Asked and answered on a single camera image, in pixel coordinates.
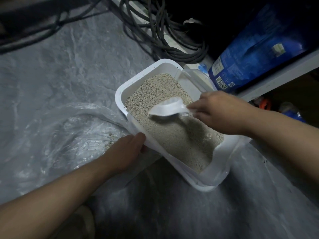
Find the hand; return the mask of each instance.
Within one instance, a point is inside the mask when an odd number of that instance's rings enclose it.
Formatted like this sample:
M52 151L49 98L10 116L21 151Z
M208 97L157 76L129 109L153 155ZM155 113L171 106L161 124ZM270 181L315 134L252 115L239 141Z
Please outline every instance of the hand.
M106 159L113 173L122 172L137 159L145 140L146 136L141 132L122 137L99 159Z
M210 128L224 134L249 136L250 125L263 110L223 91L202 93L199 100L189 104L194 117Z

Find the person's left hand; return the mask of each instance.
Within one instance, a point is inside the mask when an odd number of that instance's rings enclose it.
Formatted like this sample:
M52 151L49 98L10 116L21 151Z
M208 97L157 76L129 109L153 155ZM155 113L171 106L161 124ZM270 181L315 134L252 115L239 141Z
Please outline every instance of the person's left hand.
M146 136L139 132L135 136L127 135L114 143L100 159L106 159L113 173L122 172L127 169L144 149L143 144Z

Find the beige shoe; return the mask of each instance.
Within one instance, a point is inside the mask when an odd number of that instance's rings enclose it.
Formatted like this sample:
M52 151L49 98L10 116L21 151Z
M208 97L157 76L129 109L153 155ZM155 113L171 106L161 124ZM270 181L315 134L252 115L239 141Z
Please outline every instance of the beige shoe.
M49 239L94 239L95 225L91 210L80 206Z

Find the white litter box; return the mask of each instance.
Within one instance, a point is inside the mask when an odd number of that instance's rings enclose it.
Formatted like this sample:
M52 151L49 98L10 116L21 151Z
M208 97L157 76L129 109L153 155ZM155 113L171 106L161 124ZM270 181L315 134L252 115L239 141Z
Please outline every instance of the white litter box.
M128 113L125 107L125 102L128 97L130 97L148 78L161 74L169 73L173 76L181 87L190 95L190 97L195 101L198 100L203 88L198 80L194 79L194 74L192 78L185 75L182 72L183 68L173 60L161 59L154 64L150 65L148 68L138 73L136 76L122 84L116 91L115 101L119 109L128 117L129 121L132 120L132 116ZM227 176L230 168L230 158L233 155L234 151L238 148L239 145L239 136L224 136L224 141L217 146L214 151L214 162L204 169L200 174L197 174L194 170L186 166L177 158L169 155L159 144L158 142L151 137L151 135L146 132L144 128L135 120L132 122L136 127L136 131L141 131L146 134L147 140L152 143L152 147L156 147L159 151L162 151L162 155L174 166L174 168L185 178L185 180L193 186L195 189L203 192L208 192L213 190L218 184L224 180Z

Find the person's right arm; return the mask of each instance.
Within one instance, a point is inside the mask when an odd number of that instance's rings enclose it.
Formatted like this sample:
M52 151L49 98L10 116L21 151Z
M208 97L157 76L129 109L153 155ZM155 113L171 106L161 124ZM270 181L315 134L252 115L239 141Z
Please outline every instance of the person's right arm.
M203 93L187 106L194 117L224 134L258 139L319 184L319 129L279 112L266 111L222 91Z

